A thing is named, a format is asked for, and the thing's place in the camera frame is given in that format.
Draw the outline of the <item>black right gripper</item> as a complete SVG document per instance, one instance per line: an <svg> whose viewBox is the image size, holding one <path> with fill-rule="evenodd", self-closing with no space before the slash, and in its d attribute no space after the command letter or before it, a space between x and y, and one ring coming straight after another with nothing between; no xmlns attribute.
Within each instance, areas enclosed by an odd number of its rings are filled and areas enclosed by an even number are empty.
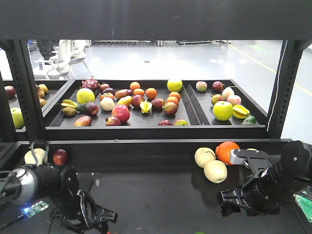
<svg viewBox="0 0 312 234"><path fill-rule="evenodd" d="M279 202L271 199L260 187L261 176L266 175L272 166L269 155L259 150L234 149L230 151L230 163L244 165L252 174L239 186L218 193L221 215L229 216L241 212L241 209L248 216L279 214Z"/></svg>

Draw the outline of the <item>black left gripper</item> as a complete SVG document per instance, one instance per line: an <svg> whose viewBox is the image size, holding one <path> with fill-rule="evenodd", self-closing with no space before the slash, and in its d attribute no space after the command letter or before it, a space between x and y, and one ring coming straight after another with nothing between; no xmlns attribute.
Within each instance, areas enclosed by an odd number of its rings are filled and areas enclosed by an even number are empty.
<svg viewBox="0 0 312 234"><path fill-rule="evenodd" d="M107 233L108 222L117 221L117 212L96 204L90 193L80 187L73 167L57 169L58 189L50 198L64 215L63 224L78 234L91 229L97 229L101 234Z"/></svg>

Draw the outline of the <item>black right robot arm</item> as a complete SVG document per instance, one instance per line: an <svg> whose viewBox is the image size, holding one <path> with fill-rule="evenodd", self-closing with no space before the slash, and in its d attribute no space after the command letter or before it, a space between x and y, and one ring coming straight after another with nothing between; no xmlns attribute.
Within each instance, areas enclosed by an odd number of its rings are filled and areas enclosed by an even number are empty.
<svg viewBox="0 0 312 234"><path fill-rule="evenodd" d="M312 146L302 141L285 145L279 161L271 164L264 151L234 149L230 162L251 169L239 186L221 191L218 202L222 216L245 209L248 216L274 215L293 194L312 183Z"/></svg>

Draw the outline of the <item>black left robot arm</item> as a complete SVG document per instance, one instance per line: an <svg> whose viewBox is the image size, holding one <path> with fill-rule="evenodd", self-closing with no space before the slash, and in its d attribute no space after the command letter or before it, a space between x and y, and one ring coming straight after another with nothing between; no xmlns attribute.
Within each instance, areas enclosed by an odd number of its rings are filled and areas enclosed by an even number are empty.
<svg viewBox="0 0 312 234"><path fill-rule="evenodd" d="M46 163L49 144L45 140L33 141L30 150L33 164L1 171L1 204L27 204L49 197L63 216L62 224L69 230L78 234L90 229L107 233L107 223L115 223L117 213L96 204L89 191L80 186L74 167Z"/></svg>

